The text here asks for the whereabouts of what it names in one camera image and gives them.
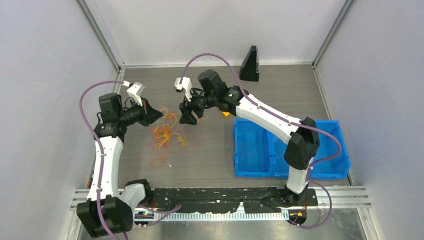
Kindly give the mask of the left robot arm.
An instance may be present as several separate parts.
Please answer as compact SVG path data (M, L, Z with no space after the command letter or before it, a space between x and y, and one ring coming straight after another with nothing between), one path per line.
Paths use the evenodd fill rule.
M163 114L151 107L142 97L141 103L122 105L122 97L108 93L98 98L96 159L92 185L86 201L78 203L76 214L92 238L129 232L133 226L133 211L140 205L153 202L153 191L146 179L126 183L123 192L118 189L119 161L128 126L139 123L145 127L160 119Z

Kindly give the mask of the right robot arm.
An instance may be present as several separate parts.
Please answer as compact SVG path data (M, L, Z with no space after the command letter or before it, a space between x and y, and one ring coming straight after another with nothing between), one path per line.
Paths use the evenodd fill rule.
M263 104L243 88L237 85L228 87L212 69L202 72L197 79L201 88L193 87L188 77L178 77L175 80L175 90L184 93L179 105L179 123L196 125L204 110L218 108L222 112L250 120L271 132L286 144L283 158L289 165L289 170L282 199L288 206L301 204L309 185L309 166L320 146L318 133L311 130L316 127L316 122L309 117L299 119L284 115Z

